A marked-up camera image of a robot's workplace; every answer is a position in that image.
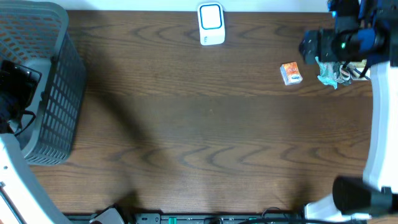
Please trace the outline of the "black round-logo packet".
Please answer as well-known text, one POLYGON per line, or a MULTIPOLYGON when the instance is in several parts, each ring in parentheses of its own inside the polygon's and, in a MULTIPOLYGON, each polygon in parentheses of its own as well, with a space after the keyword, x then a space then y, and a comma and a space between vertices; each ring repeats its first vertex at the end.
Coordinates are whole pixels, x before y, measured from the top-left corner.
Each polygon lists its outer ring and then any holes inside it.
POLYGON ((342 85, 351 84, 351 73, 341 63, 335 63, 333 66, 334 80, 342 85))

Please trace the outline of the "orange small box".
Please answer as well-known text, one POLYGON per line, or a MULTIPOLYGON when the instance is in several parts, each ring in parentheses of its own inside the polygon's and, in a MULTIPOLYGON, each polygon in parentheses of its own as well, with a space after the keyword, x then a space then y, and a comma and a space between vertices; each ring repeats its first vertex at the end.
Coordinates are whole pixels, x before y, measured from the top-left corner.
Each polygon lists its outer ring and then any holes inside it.
POLYGON ((280 72, 285 85, 299 84, 303 80, 296 62, 282 64, 280 72))

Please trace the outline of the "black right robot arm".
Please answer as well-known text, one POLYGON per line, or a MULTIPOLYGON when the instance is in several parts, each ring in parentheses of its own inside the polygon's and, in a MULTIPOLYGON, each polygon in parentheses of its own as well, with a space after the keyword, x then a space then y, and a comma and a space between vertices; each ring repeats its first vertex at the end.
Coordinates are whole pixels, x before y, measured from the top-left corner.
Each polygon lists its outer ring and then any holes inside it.
POLYGON ((309 30, 299 51, 307 64, 366 61, 373 117, 362 177, 338 176, 332 192, 306 204, 299 223, 366 223, 397 214, 397 1, 332 0, 333 29, 309 30))

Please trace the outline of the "teal snack packet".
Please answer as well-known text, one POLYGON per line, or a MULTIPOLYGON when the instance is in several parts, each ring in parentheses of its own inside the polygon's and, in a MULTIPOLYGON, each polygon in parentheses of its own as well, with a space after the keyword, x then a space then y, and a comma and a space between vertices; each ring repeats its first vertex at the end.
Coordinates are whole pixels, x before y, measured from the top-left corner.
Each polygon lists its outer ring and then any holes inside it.
POLYGON ((315 60, 320 69, 320 74, 317 76, 318 80, 325 86, 332 86, 336 90, 338 88, 338 82, 336 81, 336 63, 321 62, 318 57, 315 57, 315 60))

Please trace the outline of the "yellow snack bag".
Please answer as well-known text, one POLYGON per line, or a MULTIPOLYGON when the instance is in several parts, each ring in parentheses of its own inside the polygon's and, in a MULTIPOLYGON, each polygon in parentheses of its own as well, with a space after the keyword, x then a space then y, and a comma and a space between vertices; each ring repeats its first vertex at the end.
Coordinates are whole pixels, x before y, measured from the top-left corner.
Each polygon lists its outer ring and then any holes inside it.
POLYGON ((352 73, 351 74, 351 79, 354 81, 368 81, 370 80, 370 70, 368 70, 365 74, 364 77, 360 77, 361 73, 363 72, 364 68, 366 66, 366 60, 363 60, 361 62, 350 62, 348 64, 349 71, 352 73))

